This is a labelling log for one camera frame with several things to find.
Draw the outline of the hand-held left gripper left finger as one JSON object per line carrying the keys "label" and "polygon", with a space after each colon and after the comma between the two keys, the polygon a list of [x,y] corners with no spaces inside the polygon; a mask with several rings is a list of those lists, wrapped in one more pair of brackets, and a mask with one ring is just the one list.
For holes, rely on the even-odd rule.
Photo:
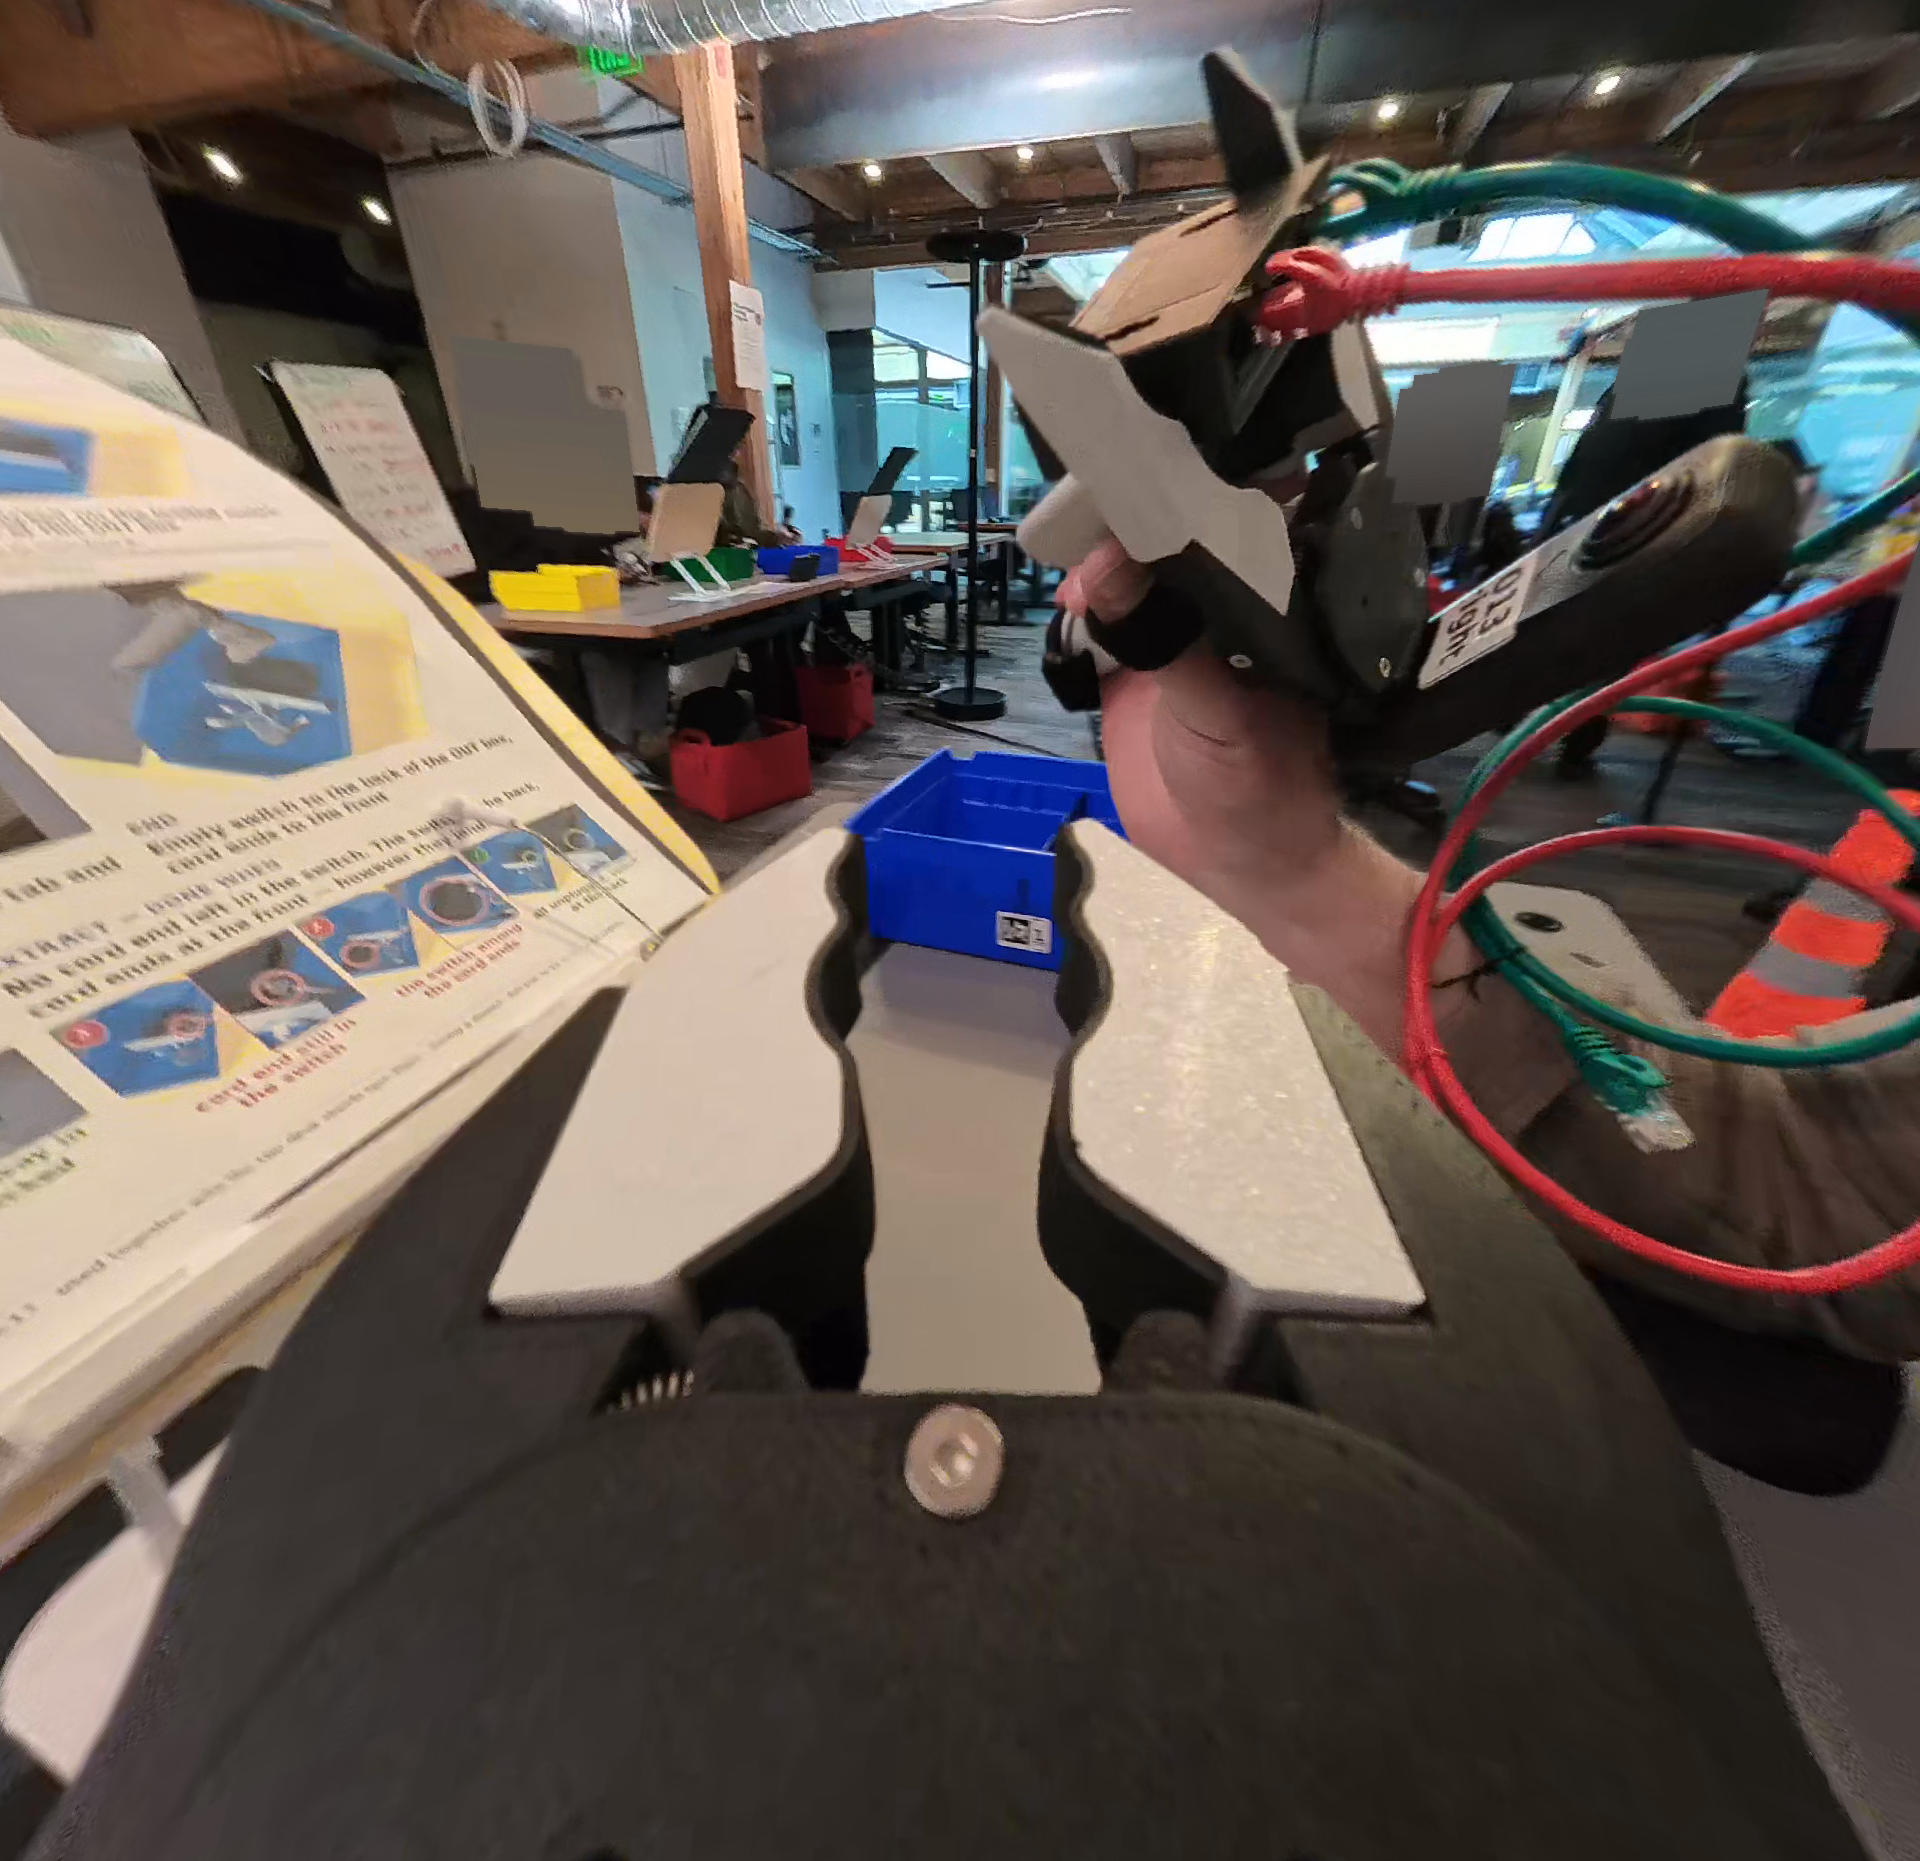
{"label": "hand-held left gripper left finger", "polygon": [[857,1311],[870,1159],[846,1038],[866,872],[803,836],[644,963],[490,1279],[511,1319]]}

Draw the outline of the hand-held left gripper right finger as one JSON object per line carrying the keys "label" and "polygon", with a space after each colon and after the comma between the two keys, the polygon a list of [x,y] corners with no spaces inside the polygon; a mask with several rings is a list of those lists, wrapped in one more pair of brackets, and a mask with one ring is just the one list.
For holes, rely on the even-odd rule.
{"label": "hand-held left gripper right finger", "polygon": [[1087,1311],[1408,1321],[1427,1301],[1287,966],[1108,824],[1053,850],[1049,1259]]}

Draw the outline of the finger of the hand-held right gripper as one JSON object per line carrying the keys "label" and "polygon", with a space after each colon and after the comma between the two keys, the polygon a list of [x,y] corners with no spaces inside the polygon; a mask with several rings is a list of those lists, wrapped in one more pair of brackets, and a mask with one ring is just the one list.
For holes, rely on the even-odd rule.
{"label": "finger of the hand-held right gripper", "polygon": [[1143,566],[1203,550],[1271,613],[1290,608],[1293,560],[1281,504],[1220,479],[1108,348],[1005,308],[980,312],[974,334],[1029,443],[1058,467],[1018,529],[1029,558],[1071,569],[1108,538]]}
{"label": "finger of the hand-held right gripper", "polygon": [[1363,328],[1273,338],[1260,328],[1260,301],[1273,280],[1269,258],[1314,244],[1328,164],[1306,158],[1291,115],[1232,50],[1200,59],[1212,138],[1232,198],[1233,276],[1212,322],[1217,418],[1210,452],[1319,452],[1371,438],[1386,421],[1386,391]]}

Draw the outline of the black ethernet switch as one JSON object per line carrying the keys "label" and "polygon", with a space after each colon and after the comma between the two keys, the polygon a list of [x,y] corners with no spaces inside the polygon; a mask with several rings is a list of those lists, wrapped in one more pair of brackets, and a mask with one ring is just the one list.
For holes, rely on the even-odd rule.
{"label": "black ethernet switch", "polygon": [[1071,321],[1071,334],[1114,354],[1148,406],[1181,423],[1218,474],[1254,469],[1255,416],[1287,350],[1260,338],[1264,262],[1308,240],[1328,168],[1316,155],[1283,183],[1140,237]]}

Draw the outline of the person's right forearm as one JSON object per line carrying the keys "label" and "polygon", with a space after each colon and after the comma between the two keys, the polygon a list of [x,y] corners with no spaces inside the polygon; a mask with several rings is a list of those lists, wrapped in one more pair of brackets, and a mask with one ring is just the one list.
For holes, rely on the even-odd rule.
{"label": "person's right forearm", "polygon": [[[1649,1242],[1791,1271],[1878,1248],[1916,1222],[1916,1045],[1835,1069],[1765,1070],[1657,1055],[1691,1144],[1637,1148],[1576,1078],[1557,1031],[1502,978],[1430,995],[1453,1072],[1498,1132],[1571,1197]],[[1645,1263],[1505,1176],[1595,1276],[1729,1329],[1847,1358],[1918,1356],[1916,1263],[1838,1294],[1729,1289]]]}

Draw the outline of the person's right hand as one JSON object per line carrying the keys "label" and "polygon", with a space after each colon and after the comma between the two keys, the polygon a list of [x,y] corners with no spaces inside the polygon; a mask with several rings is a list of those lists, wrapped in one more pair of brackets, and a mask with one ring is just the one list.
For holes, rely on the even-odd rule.
{"label": "person's right hand", "polygon": [[1397,1057],[1419,876],[1344,813],[1319,714],[1203,646],[1099,689],[1125,836]]}

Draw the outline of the black pole stand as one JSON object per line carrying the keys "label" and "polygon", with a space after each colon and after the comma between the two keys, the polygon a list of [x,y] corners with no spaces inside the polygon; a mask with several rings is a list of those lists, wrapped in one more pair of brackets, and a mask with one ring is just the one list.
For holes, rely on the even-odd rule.
{"label": "black pole stand", "polygon": [[933,693],[933,712],[943,720],[983,723],[995,720],[1005,709],[1005,697],[995,687],[980,685],[978,663],[978,583],[980,583],[980,456],[983,443],[983,367],[978,322],[985,303],[985,272],[1002,268],[1022,256],[1022,237],[997,227],[948,227],[929,240],[931,258],[939,262],[969,266],[969,483],[966,483],[966,560],[963,560],[963,603],[961,613],[961,675]]}

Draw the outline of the long work table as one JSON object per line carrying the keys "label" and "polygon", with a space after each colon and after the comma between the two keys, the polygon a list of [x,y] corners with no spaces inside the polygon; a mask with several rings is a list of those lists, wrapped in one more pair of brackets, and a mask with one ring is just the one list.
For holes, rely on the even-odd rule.
{"label": "long work table", "polygon": [[635,644],[644,647],[672,647],[693,635],[731,635],[736,641],[750,635],[750,624],[770,622],[773,614],[804,614],[820,600],[842,598],[863,603],[899,585],[918,585],[927,575],[943,575],[950,562],[963,553],[961,538],[943,533],[922,540],[896,540],[891,553],[842,563],[831,578],[796,581],[789,578],[758,578],[720,593],[696,593],[658,580],[639,581],[618,591],[612,608],[590,610],[526,610],[501,603],[483,603],[481,618],[505,640],[515,641],[583,641],[583,644]]}

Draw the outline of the orange traffic cone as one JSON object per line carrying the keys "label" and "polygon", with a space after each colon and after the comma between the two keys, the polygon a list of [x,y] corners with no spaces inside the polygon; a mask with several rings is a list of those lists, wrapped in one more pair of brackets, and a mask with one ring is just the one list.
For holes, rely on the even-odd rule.
{"label": "orange traffic cone", "polygon": [[[1874,807],[1860,810],[1829,861],[1844,874],[1897,888],[1916,847]],[[1844,882],[1816,879],[1788,897],[1757,951],[1723,985],[1708,1026],[1772,1039],[1834,1026],[1864,1008],[1864,983],[1895,922]]]}

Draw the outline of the whiteboard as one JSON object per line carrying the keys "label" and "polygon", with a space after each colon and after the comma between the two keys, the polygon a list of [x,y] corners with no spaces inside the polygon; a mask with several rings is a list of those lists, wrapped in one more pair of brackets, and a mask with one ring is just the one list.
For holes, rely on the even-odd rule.
{"label": "whiteboard", "polygon": [[399,391],[375,367],[268,360],[275,390],[337,508],[385,550],[453,580],[469,541]]}

